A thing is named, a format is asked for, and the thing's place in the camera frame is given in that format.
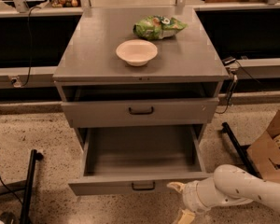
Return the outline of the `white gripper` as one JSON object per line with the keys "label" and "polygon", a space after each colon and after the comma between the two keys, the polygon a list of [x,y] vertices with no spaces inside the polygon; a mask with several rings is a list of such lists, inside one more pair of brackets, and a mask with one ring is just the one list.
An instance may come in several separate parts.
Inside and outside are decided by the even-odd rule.
{"label": "white gripper", "polygon": [[182,200],[188,208],[178,211],[173,224],[191,224],[195,219],[195,214],[202,214],[210,210],[207,201],[208,190],[204,180],[188,182],[186,186],[181,182],[170,182],[167,187],[178,193],[183,192]]}

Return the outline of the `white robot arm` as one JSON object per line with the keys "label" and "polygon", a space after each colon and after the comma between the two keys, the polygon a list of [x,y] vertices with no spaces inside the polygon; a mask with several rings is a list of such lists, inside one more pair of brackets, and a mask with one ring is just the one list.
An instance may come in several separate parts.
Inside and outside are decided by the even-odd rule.
{"label": "white robot arm", "polygon": [[220,165],[204,180],[170,182],[167,187],[181,195],[184,206],[175,224],[190,224],[197,215],[214,207],[252,202],[280,213],[280,183],[260,179],[234,165]]}

